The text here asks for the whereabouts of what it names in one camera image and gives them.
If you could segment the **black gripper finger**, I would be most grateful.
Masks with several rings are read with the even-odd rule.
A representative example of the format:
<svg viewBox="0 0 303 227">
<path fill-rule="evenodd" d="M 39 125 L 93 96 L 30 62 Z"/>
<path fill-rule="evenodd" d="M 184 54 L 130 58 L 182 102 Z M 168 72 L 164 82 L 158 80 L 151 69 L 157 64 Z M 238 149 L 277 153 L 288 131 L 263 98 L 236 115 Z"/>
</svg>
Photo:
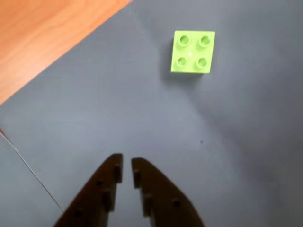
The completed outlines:
<svg viewBox="0 0 303 227">
<path fill-rule="evenodd" d="M 122 182 L 123 155 L 110 155 L 86 182 L 55 223 L 56 227 L 106 227 Z"/>
<path fill-rule="evenodd" d="M 140 190 L 143 216 L 152 227 L 203 227 L 199 214 L 184 193 L 148 160 L 132 161 L 134 188 Z"/>
</svg>

